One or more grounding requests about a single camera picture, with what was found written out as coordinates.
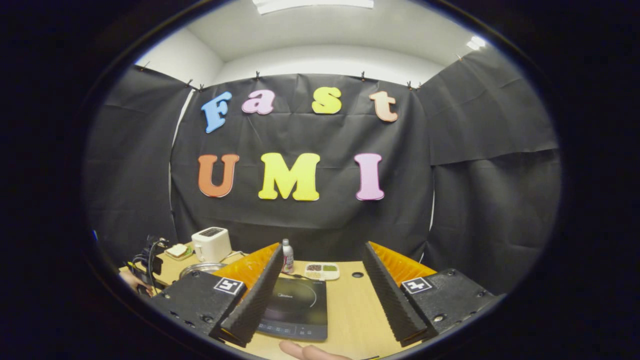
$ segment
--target white wall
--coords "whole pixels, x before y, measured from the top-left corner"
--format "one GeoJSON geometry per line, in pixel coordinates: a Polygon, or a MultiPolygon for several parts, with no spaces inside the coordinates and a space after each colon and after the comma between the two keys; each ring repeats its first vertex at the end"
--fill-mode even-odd
{"type": "Polygon", "coordinates": [[[223,62],[211,48],[192,32],[184,28],[176,31],[144,54],[136,65],[145,66],[191,85],[205,87],[214,84],[214,78],[223,62]]]}
{"type": "Polygon", "coordinates": [[[225,63],[214,84],[277,74],[340,74],[413,86],[425,83],[444,66],[392,51],[348,45],[313,45],[266,51],[225,63]]]}

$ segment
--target ceiling light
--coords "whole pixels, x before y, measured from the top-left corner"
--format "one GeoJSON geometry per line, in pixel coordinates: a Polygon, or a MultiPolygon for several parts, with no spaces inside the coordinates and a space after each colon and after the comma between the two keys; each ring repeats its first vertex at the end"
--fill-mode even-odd
{"type": "Polygon", "coordinates": [[[473,43],[475,43],[479,47],[482,47],[482,46],[486,45],[486,42],[482,38],[479,38],[479,37],[472,37],[471,41],[473,41],[473,43]]]}
{"type": "Polygon", "coordinates": [[[478,46],[478,44],[476,44],[476,43],[475,43],[475,42],[473,42],[473,41],[467,42],[467,46],[469,46],[469,47],[470,47],[471,49],[473,49],[473,50],[478,50],[478,49],[480,49],[480,47],[478,46]]]}
{"type": "Polygon", "coordinates": [[[313,5],[355,6],[373,9],[373,0],[253,0],[260,15],[313,5]]]}

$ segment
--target white ceiling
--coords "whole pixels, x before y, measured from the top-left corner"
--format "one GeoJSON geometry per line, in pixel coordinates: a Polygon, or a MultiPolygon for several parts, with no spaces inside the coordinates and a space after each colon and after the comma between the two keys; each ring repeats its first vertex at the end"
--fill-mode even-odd
{"type": "Polygon", "coordinates": [[[308,6],[259,15],[235,0],[189,30],[223,60],[301,45],[357,45],[417,56],[447,66],[469,53],[473,35],[410,0],[374,0],[374,8],[308,6]]]}

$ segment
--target wooden table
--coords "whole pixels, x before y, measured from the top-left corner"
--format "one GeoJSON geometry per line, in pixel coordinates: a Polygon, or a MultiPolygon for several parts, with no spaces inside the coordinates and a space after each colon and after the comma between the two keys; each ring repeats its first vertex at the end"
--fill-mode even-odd
{"type": "MultiPolygon", "coordinates": [[[[182,269],[199,263],[195,255],[176,261],[166,254],[158,255],[164,263],[161,275],[156,280],[165,285],[171,285],[178,280],[182,269]]],[[[222,261],[232,263],[241,258],[237,254],[222,261]]],[[[295,261],[294,273],[304,274],[304,268],[311,261],[295,261]]],[[[313,344],[327,352],[340,354],[354,360],[368,359],[374,356],[389,356],[401,350],[415,346],[400,347],[389,327],[382,305],[373,290],[371,280],[367,276],[361,261],[345,261],[336,263],[340,269],[340,278],[326,282],[328,337],[325,341],[298,341],[301,346],[313,344]],[[354,272],[362,272],[363,277],[351,276],[354,272]]],[[[285,274],[281,277],[293,279],[285,274]]],[[[278,347],[280,338],[260,332],[253,335],[253,339],[246,348],[227,343],[228,346],[251,353],[266,359],[295,359],[283,353],[278,347]]]]}

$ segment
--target hand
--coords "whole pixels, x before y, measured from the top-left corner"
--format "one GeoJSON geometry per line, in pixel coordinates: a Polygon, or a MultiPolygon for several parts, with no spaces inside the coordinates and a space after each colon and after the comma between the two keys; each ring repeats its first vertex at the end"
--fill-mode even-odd
{"type": "Polygon", "coordinates": [[[280,350],[300,360],[351,360],[342,355],[329,354],[313,345],[301,347],[291,340],[281,341],[280,350]]]}
{"type": "Polygon", "coordinates": [[[126,270],[122,270],[120,272],[120,277],[122,278],[122,280],[124,280],[124,282],[126,282],[127,284],[129,284],[129,286],[134,290],[134,291],[138,291],[138,285],[142,285],[145,288],[147,288],[147,293],[149,294],[149,296],[154,296],[154,293],[151,291],[151,285],[147,285],[145,284],[142,280],[140,280],[139,278],[137,278],[135,275],[133,275],[131,273],[131,270],[126,269],[126,270]]]}

